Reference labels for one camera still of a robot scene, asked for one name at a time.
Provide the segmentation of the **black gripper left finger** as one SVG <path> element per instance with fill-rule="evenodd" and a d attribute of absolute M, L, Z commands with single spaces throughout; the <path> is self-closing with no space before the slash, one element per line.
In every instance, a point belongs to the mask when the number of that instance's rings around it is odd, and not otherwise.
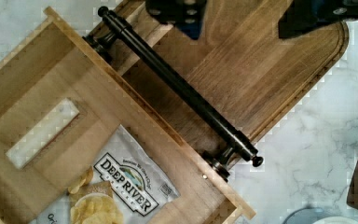
<path fill-rule="evenodd" d="M 200 38 L 208 0 L 145 0 L 148 14 L 161 24 L 171 24 L 192 40 Z"/>

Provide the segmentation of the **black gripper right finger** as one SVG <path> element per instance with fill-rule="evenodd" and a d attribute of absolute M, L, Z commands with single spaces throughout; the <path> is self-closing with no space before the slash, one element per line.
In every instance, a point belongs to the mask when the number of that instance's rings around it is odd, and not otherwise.
<path fill-rule="evenodd" d="M 290 39 L 341 21 L 358 20 L 358 0 L 293 0 L 278 22 L 278 37 Z"/>

